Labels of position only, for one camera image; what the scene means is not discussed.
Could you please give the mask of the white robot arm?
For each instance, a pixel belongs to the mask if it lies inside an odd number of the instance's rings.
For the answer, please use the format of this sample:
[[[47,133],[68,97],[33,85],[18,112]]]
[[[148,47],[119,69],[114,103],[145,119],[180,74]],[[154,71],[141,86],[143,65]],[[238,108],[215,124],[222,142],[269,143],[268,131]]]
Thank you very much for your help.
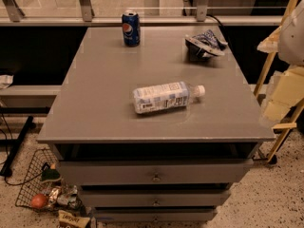
[[[284,21],[277,48],[280,60],[290,65],[304,66],[304,0]]]

